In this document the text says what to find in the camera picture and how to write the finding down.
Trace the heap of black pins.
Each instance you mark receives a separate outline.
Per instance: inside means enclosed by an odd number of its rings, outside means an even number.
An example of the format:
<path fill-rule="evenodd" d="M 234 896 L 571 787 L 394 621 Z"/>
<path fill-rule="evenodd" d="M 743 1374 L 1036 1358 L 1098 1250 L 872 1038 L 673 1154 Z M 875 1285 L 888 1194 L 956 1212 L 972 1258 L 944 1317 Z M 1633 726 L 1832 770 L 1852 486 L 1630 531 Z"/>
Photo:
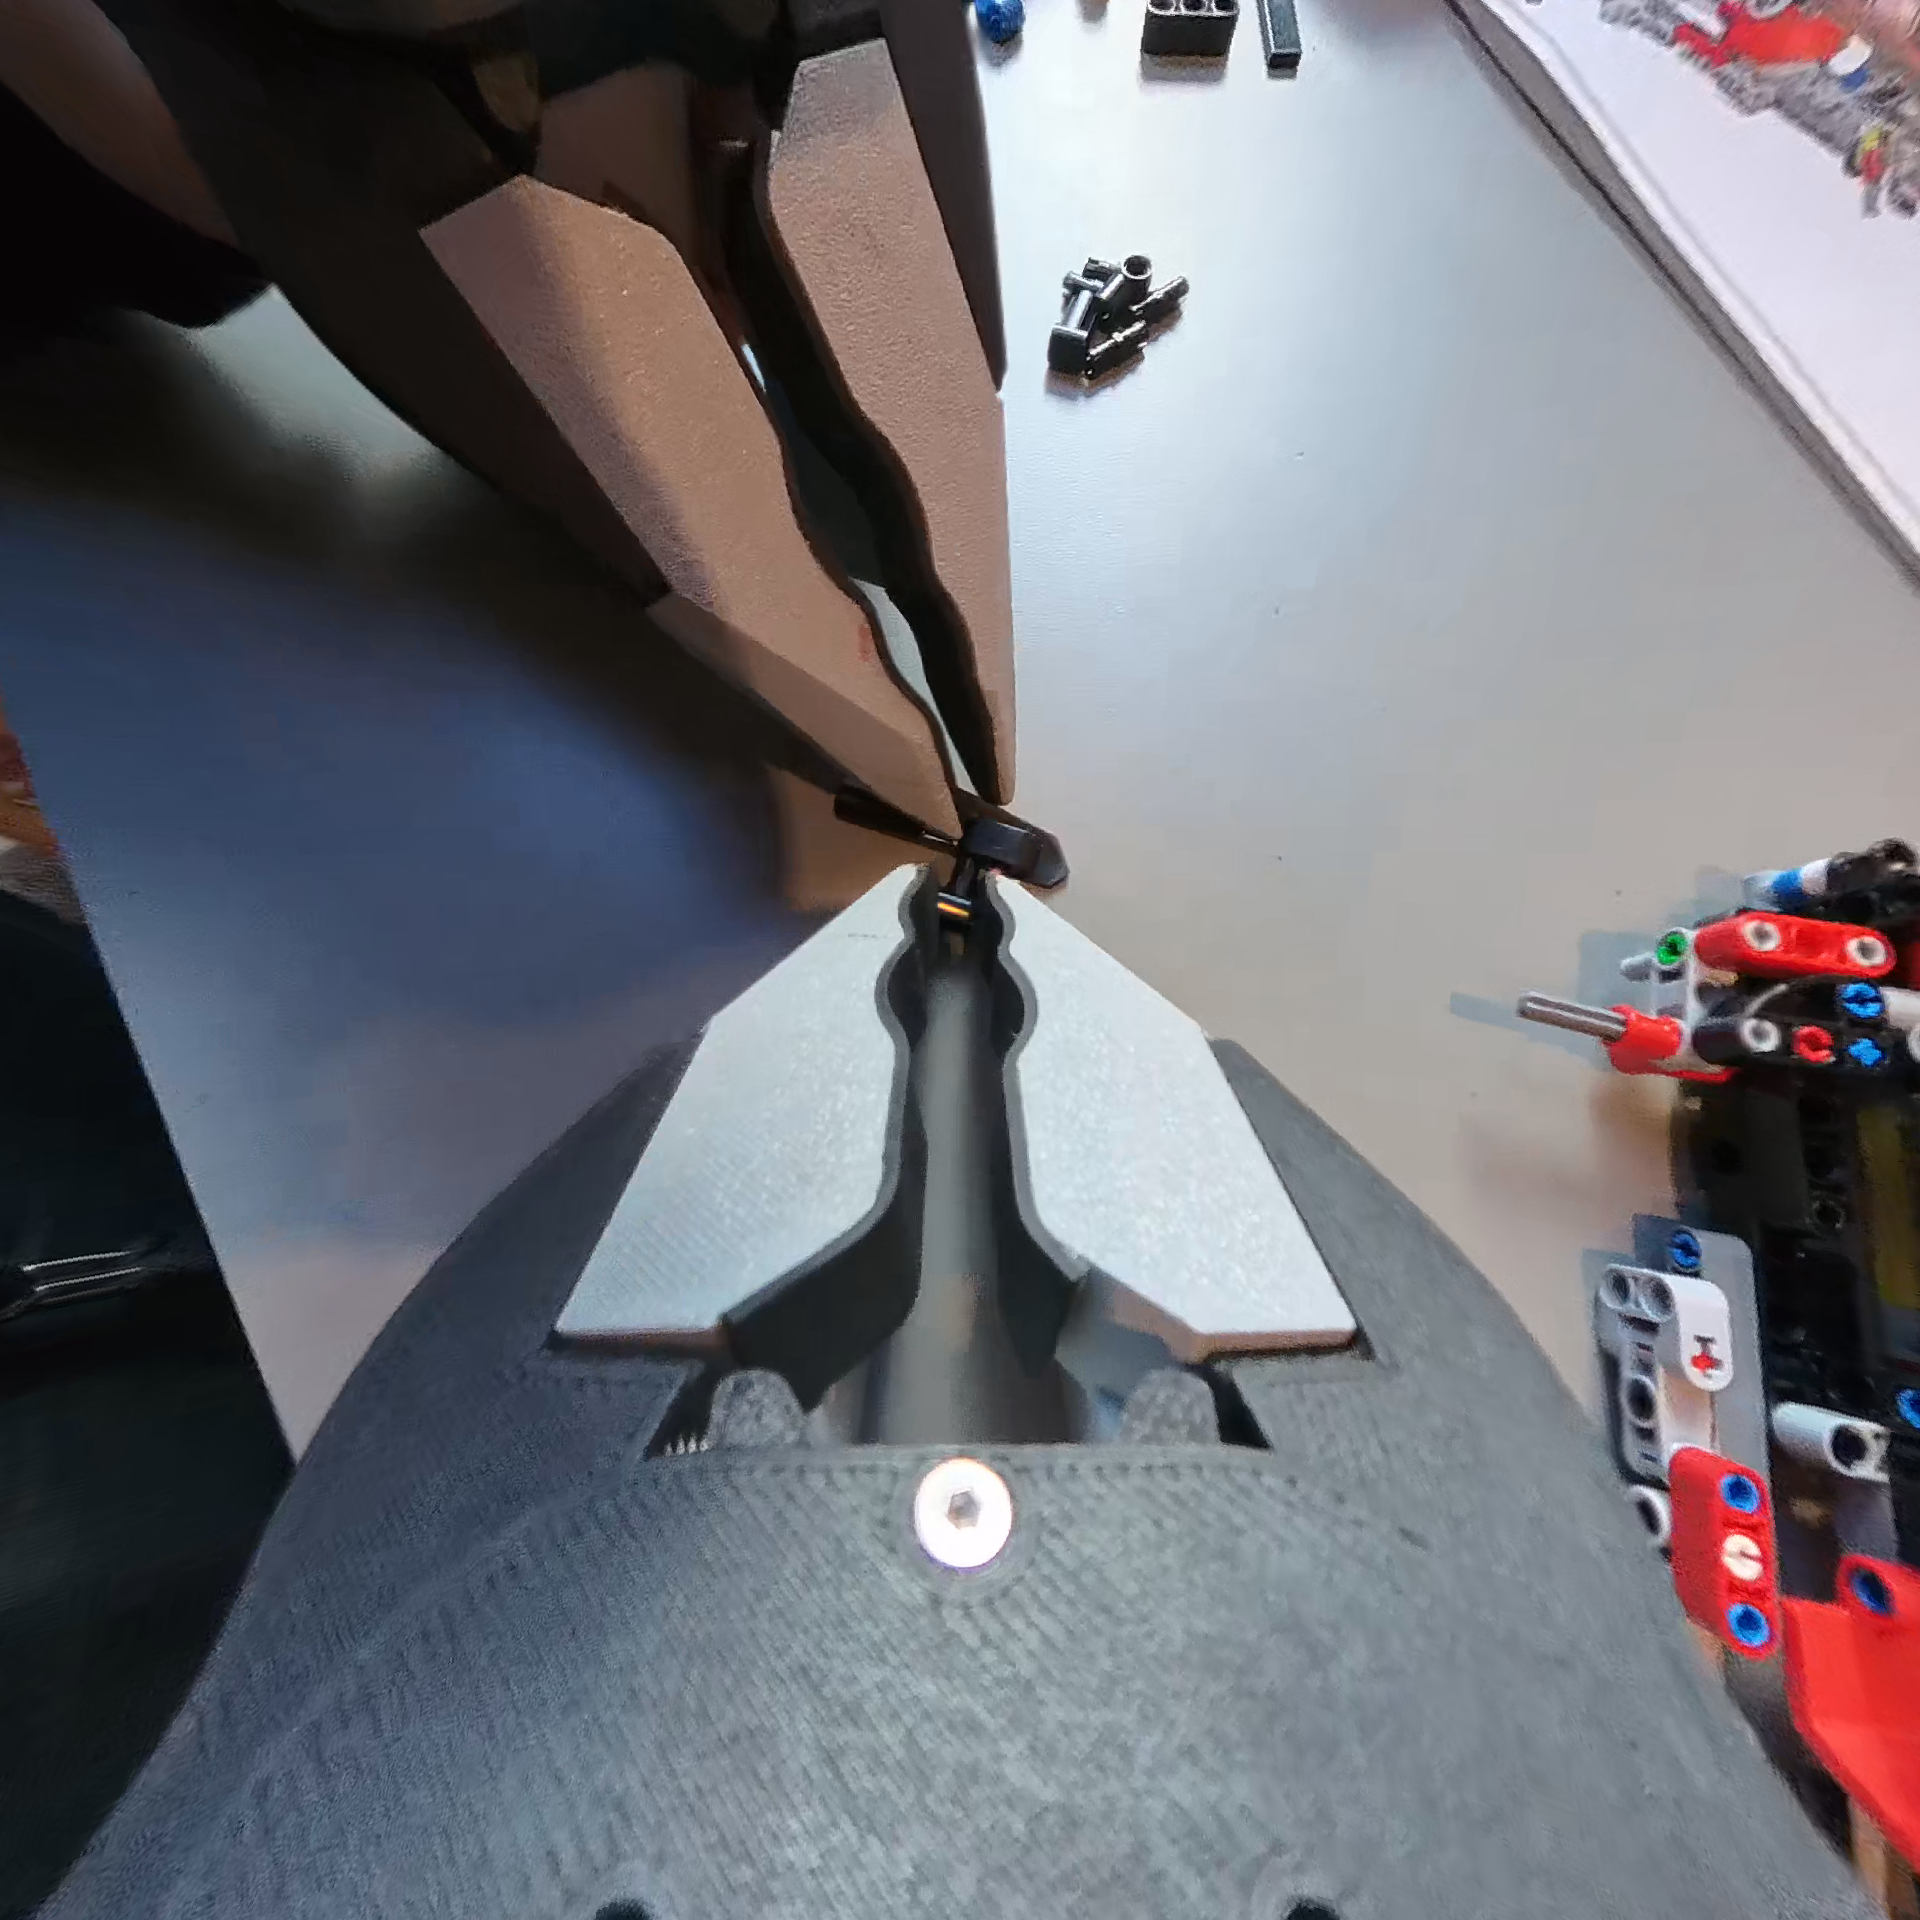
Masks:
<path fill-rule="evenodd" d="M 1147 341 L 1176 323 L 1191 284 L 1160 280 L 1146 254 L 1088 257 L 1064 276 L 1064 310 L 1047 337 L 1052 377 L 1095 384 L 1130 368 Z"/>

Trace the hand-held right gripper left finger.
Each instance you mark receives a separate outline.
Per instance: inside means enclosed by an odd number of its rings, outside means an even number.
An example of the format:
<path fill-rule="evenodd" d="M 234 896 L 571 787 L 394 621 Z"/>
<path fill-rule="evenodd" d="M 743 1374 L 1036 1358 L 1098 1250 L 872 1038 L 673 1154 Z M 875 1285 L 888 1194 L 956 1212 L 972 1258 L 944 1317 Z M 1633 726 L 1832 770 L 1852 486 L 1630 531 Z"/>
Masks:
<path fill-rule="evenodd" d="M 816 1408 L 919 1281 L 922 896 L 900 866 L 712 1017 L 555 1339 L 775 1374 Z"/>

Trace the toy brick car model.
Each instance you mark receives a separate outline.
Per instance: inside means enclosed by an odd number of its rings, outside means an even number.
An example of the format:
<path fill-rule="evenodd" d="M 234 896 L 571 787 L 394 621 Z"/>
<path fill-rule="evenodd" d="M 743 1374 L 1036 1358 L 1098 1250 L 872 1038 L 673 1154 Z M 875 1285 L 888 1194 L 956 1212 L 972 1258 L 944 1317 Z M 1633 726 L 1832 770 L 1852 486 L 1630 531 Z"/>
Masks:
<path fill-rule="evenodd" d="M 1623 1491 L 1886 1913 L 1919 1867 L 1916 846 L 1744 878 L 1519 1019 L 1674 1089 L 1676 1212 L 1591 1285 Z"/>

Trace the pile of loose toy bricks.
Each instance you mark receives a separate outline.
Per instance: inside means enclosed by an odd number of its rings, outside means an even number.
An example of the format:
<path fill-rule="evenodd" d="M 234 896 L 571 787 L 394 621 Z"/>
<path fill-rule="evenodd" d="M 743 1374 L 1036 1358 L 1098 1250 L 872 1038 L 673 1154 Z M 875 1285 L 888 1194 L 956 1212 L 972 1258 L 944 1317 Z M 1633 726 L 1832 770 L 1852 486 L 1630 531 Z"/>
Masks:
<path fill-rule="evenodd" d="M 992 45 L 1010 45 L 1024 32 L 1024 3 L 968 3 L 968 10 L 978 37 Z M 1246 17 L 1257 22 L 1270 74 L 1296 74 L 1306 58 L 1295 3 L 1140 3 L 1140 10 L 1146 62 L 1225 62 Z"/>

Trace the black elongated brick piece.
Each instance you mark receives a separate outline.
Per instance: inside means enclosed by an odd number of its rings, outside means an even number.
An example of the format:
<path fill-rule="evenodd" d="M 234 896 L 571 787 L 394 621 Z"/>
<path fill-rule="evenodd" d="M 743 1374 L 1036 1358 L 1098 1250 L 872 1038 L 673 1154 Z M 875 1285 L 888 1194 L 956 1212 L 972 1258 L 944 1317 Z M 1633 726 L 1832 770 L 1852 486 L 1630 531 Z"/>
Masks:
<path fill-rule="evenodd" d="M 943 832 L 881 800 L 867 787 L 848 781 L 835 792 L 832 813 L 839 822 L 878 832 L 935 854 L 969 860 L 980 870 L 995 870 L 1010 881 L 1040 888 L 1042 891 L 1058 889 L 1067 882 L 1067 858 L 1052 832 L 1036 828 L 1006 806 L 986 803 L 968 788 L 961 788 L 954 803 L 961 826 L 956 832 Z"/>

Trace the open instruction booklet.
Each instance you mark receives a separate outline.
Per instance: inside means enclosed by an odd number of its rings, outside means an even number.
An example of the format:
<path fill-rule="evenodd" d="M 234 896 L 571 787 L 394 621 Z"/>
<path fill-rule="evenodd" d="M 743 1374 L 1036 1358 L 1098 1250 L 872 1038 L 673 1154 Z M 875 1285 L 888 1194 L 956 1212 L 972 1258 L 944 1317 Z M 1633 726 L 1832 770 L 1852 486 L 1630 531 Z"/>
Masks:
<path fill-rule="evenodd" d="M 1919 5 L 1451 11 L 1916 578 Z"/>

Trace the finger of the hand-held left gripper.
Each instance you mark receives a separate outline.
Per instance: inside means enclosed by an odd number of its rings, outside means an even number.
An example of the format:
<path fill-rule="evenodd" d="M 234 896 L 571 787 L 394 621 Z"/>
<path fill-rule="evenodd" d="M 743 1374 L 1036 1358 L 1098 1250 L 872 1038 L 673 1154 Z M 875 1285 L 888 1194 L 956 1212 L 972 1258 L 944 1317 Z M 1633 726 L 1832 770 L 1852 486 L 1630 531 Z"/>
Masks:
<path fill-rule="evenodd" d="M 807 337 L 803 414 L 872 528 L 951 747 L 1017 787 L 992 168 L 963 5 L 783 5 L 760 228 Z"/>
<path fill-rule="evenodd" d="M 422 238 L 664 574 L 658 626 L 954 832 L 934 725 L 801 528 L 777 427 L 681 251 L 698 234 L 690 77 L 635 66 L 551 100 L 536 172 Z"/>

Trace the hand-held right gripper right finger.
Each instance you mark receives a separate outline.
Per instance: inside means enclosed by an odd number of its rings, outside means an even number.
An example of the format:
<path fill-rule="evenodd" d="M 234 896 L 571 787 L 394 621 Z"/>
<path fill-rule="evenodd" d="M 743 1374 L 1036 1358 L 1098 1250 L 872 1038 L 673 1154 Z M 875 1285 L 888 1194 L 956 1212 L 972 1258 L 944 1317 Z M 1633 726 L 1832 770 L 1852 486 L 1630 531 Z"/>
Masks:
<path fill-rule="evenodd" d="M 1001 1089 L 1020 1233 L 1064 1289 L 1042 1347 L 1090 1397 L 1160 1370 L 1345 1353 L 1361 1323 L 1200 1022 L 1017 881 Z"/>

